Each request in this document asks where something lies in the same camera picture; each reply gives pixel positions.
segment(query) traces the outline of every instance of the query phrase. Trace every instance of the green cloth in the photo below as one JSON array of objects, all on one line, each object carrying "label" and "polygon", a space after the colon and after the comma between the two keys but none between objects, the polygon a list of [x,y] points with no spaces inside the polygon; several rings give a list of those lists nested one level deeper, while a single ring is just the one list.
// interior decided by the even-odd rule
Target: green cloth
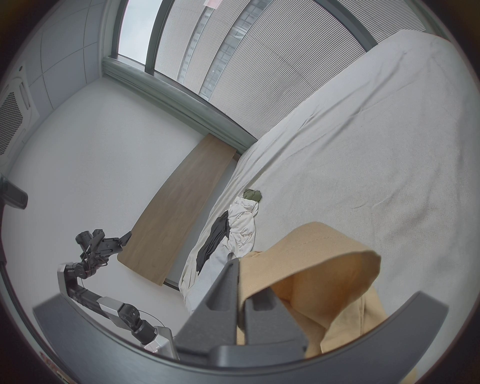
[{"label": "green cloth", "polygon": [[246,189],[243,193],[243,198],[258,203],[262,199],[262,193],[260,191],[254,191],[253,189]]}]

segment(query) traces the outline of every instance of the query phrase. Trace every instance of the wall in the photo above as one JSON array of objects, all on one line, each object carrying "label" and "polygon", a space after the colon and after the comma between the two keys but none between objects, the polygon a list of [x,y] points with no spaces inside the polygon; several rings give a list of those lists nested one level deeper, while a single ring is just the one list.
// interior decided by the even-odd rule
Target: wall
[{"label": "wall", "polygon": [[[20,149],[53,110],[100,75],[100,26],[107,0],[59,3],[37,26],[12,64],[11,73],[21,65],[25,67],[32,99],[40,115],[19,144]],[[2,171],[8,173],[10,166]]]},{"label": "wall", "polygon": [[[198,132],[106,78],[81,89],[45,120],[9,176],[28,193],[28,207],[5,207],[2,225],[7,271],[35,326],[32,307],[59,291],[58,265],[80,260],[75,236],[102,228],[107,237],[119,237],[132,229],[201,139]],[[173,334],[188,317],[179,292],[140,277],[116,256],[84,284],[101,296],[151,313]],[[134,340],[128,331],[93,315]]]}]

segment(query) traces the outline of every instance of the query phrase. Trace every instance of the wooden board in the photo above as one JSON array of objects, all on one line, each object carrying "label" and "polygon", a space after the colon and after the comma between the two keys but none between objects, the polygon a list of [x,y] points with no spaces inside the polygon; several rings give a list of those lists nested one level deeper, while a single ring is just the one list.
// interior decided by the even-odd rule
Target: wooden board
[{"label": "wooden board", "polygon": [[204,137],[148,204],[118,261],[162,285],[235,152],[211,134]]}]

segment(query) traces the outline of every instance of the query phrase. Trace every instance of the folded tan cloth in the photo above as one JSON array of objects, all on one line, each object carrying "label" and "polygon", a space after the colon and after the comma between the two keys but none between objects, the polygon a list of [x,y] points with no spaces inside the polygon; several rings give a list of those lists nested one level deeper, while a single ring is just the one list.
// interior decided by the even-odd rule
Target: folded tan cloth
[{"label": "folded tan cloth", "polygon": [[[329,352],[387,318],[371,286],[380,260],[328,225],[305,224],[269,250],[240,259],[239,313],[248,297],[272,287],[309,340],[305,357]],[[242,330],[237,335],[237,344],[244,344]]]}]

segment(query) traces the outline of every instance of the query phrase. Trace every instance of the crumpled white cloth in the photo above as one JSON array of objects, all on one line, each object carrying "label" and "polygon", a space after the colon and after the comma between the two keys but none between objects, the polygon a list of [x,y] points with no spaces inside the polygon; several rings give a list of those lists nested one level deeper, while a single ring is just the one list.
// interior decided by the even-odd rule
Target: crumpled white cloth
[{"label": "crumpled white cloth", "polygon": [[185,295],[185,305],[190,314],[205,297],[224,265],[232,258],[243,257],[252,250],[255,240],[253,217],[257,212],[258,203],[242,197],[236,197],[233,204],[230,205],[228,209],[229,237],[223,237],[210,258],[205,261],[194,284]]}]

